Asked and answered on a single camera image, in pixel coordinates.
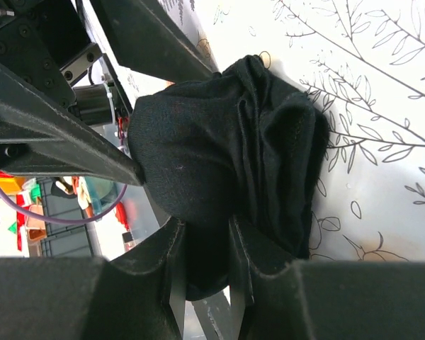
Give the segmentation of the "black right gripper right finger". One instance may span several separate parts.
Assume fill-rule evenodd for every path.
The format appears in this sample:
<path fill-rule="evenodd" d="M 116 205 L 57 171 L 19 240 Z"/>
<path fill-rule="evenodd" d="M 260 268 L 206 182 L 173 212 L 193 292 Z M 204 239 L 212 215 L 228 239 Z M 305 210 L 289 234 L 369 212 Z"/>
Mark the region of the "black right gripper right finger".
<path fill-rule="evenodd" d="M 425 339 L 425 263 L 303 261 L 229 223 L 235 339 Z"/>

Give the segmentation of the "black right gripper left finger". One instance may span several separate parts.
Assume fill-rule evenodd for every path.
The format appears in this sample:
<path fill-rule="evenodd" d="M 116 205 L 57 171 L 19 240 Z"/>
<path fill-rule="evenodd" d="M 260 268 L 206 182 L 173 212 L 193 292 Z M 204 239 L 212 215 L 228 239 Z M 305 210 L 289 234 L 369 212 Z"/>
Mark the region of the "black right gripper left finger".
<path fill-rule="evenodd" d="M 0 259 L 0 339 L 181 339 L 185 240 L 171 218 L 113 261 Z"/>

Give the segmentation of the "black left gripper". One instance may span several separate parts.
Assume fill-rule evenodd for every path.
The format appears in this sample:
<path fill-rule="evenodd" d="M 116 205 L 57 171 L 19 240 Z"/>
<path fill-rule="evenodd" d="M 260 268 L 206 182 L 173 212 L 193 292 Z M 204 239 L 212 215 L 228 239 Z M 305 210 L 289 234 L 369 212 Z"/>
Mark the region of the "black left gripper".
<path fill-rule="evenodd" d="M 171 82 L 212 76 L 158 1 L 91 5 L 119 65 Z M 81 1 L 0 1 L 0 63 L 0 171 L 142 185 L 139 164 L 87 126 L 119 125 L 132 106 Z"/>

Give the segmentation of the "black underwear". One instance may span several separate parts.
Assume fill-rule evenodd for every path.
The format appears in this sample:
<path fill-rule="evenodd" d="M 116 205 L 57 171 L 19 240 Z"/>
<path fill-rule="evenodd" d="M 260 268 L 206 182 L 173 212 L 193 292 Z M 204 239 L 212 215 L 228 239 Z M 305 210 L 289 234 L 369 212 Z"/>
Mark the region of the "black underwear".
<path fill-rule="evenodd" d="M 227 286 L 234 215 L 291 256 L 309 256 L 327 143 L 324 115 L 257 55 L 136 100 L 130 155 L 155 203 L 186 223 L 188 300 Z"/>

